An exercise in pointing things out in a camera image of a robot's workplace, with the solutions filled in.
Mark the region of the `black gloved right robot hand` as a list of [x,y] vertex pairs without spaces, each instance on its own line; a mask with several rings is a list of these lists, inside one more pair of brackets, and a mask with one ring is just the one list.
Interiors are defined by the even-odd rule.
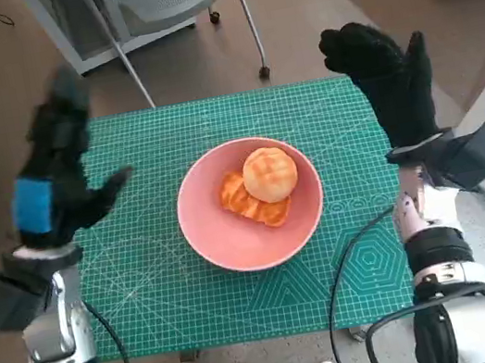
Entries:
[[320,35],[330,71],[346,75],[371,104],[393,149],[418,145],[441,131],[432,98],[432,71],[421,31],[401,48],[388,34],[361,23]]

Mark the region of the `black left robot hand, blue tape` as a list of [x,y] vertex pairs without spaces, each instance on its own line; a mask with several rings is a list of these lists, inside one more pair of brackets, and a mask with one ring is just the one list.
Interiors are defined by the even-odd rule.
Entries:
[[12,204],[20,244],[37,250],[69,244],[76,231],[103,219],[132,173],[123,167],[100,188],[88,187],[81,161],[90,142],[88,88],[64,67],[47,89],[32,116],[31,151],[15,180]]

